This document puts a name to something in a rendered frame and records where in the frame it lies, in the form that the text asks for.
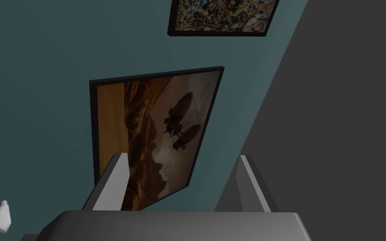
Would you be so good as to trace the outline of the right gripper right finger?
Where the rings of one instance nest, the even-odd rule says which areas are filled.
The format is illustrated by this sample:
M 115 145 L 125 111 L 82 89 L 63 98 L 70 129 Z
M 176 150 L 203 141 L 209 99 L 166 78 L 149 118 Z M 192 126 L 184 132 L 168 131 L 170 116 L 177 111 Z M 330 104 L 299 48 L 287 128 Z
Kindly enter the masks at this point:
M 278 212 L 256 163 L 240 155 L 214 209 L 216 212 Z

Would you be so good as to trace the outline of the speckled abstract picture black frame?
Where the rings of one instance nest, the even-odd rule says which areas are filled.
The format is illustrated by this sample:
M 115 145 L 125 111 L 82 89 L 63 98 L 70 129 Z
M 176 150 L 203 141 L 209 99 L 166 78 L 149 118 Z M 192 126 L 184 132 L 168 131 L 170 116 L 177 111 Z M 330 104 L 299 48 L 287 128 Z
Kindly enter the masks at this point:
M 266 36 L 279 0 L 172 0 L 169 36 Z

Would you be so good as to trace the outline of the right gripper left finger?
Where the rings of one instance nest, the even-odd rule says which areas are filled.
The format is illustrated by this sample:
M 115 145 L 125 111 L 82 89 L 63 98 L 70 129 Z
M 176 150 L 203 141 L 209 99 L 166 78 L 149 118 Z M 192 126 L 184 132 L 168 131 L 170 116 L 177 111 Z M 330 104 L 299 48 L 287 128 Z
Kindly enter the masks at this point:
M 127 153 L 115 153 L 83 205 L 82 210 L 120 211 L 129 176 Z

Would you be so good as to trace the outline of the brown landscape picture black frame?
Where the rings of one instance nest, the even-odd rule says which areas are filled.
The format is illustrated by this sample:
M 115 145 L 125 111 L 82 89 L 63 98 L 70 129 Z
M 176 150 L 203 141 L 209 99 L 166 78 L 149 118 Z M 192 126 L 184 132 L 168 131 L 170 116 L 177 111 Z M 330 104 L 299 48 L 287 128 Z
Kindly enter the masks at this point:
M 115 153 L 128 155 L 121 211 L 143 210 L 189 186 L 224 70 L 89 82 L 95 185 Z

